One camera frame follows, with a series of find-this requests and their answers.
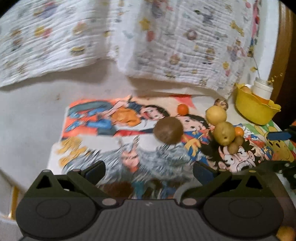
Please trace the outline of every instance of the small orange fruit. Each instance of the small orange fruit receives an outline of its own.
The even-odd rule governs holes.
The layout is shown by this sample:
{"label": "small orange fruit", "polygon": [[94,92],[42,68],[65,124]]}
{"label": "small orange fruit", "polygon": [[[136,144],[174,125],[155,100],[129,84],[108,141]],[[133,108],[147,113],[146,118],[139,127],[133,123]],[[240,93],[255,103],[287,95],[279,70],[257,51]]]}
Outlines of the small orange fruit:
{"label": "small orange fruit", "polygon": [[244,130],[243,130],[241,127],[236,126],[236,127],[234,128],[234,130],[235,130],[235,136],[241,136],[241,137],[244,137]]}
{"label": "small orange fruit", "polygon": [[185,104],[178,105],[177,112],[179,115],[187,115],[189,113],[188,106]]}

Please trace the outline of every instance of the yellow bowl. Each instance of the yellow bowl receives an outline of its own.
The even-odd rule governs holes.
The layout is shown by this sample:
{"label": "yellow bowl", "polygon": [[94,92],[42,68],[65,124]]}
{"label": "yellow bowl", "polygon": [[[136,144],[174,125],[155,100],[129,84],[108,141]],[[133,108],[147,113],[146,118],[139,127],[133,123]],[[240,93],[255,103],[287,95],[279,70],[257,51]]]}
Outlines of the yellow bowl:
{"label": "yellow bowl", "polygon": [[266,125],[272,120],[277,112],[281,111],[281,106],[272,100],[267,104],[262,104],[254,95],[241,90],[245,84],[236,84],[237,97],[235,106],[237,110],[249,121],[257,125]]}

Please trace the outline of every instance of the wooden door frame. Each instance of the wooden door frame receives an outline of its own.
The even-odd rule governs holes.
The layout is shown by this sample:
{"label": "wooden door frame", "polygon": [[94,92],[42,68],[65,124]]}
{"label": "wooden door frame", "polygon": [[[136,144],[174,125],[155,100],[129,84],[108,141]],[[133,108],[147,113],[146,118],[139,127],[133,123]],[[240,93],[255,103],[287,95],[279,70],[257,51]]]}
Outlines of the wooden door frame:
{"label": "wooden door frame", "polygon": [[279,32],[276,43],[274,62],[269,74],[269,80],[274,78],[274,89],[271,100],[276,102],[284,81],[289,60],[293,33],[293,12],[282,2],[279,2]]}

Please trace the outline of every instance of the brown kiwi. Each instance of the brown kiwi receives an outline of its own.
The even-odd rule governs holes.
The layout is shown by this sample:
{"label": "brown kiwi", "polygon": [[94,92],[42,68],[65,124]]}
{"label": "brown kiwi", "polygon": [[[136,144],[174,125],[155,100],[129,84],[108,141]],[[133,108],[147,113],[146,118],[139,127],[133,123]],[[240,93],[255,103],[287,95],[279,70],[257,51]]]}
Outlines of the brown kiwi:
{"label": "brown kiwi", "polygon": [[239,151],[239,145],[235,142],[232,142],[228,145],[228,152],[231,155],[236,154]]}
{"label": "brown kiwi", "polygon": [[174,145],[181,141],[183,125],[177,118],[164,117],[156,123],[153,133],[161,142]]}
{"label": "brown kiwi", "polygon": [[233,142],[238,146],[241,146],[244,143],[244,138],[242,136],[236,136]]}

